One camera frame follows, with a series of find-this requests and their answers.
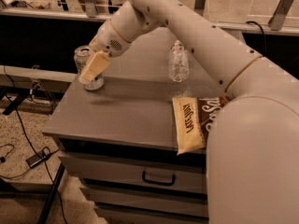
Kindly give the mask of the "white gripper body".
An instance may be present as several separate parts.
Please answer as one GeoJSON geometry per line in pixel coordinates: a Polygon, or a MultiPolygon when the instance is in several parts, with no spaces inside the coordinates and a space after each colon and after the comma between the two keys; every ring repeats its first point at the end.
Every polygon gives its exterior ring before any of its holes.
{"type": "Polygon", "coordinates": [[[132,27],[117,19],[105,21],[89,45],[96,51],[102,50],[112,57],[121,56],[131,46],[132,27]]]}

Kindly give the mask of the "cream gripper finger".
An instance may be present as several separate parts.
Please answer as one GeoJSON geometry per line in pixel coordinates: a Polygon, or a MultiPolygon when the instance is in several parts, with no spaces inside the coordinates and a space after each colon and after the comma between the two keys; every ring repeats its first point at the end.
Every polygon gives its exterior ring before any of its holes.
{"type": "Polygon", "coordinates": [[[109,55],[102,50],[97,51],[87,65],[83,68],[78,80],[82,84],[92,82],[98,75],[105,71],[111,64],[109,55]]]}

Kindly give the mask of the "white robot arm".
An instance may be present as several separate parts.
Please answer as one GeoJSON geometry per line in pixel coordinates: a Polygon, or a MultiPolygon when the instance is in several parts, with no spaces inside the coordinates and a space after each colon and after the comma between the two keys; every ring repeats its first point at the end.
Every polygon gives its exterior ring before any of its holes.
{"type": "Polygon", "coordinates": [[[299,224],[299,80],[179,0],[128,0],[98,30],[79,77],[92,81],[165,25],[231,101],[207,139],[209,224],[299,224]]]}

